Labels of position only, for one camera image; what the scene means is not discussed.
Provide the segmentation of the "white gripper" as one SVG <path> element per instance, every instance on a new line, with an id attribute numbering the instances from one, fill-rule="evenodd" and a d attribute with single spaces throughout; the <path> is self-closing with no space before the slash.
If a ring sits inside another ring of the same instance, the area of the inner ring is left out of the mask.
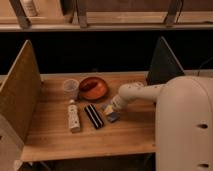
<path id="1" fill-rule="evenodd" d="M 112 98 L 111 104 L 108 104 L 103 112 L 106 116 L 111 115 L 114 110 L 125 108 L 130 102 L 138 98 L 139 91 L 144 87 L 142 82 L 133 82 L 123 84 L 119 87 L 118 93 Z"/>

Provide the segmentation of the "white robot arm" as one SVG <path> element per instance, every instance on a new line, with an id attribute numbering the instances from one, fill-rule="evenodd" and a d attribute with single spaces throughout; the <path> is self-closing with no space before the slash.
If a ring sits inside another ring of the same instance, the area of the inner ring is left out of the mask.
<path id="1" fill-rule="evenodd" d="M 106 116 L 136 99 L 155 108 L 156 171 L 213 171 L 213 78 L 179 76 L 165 84 L 123 84 Z"/>

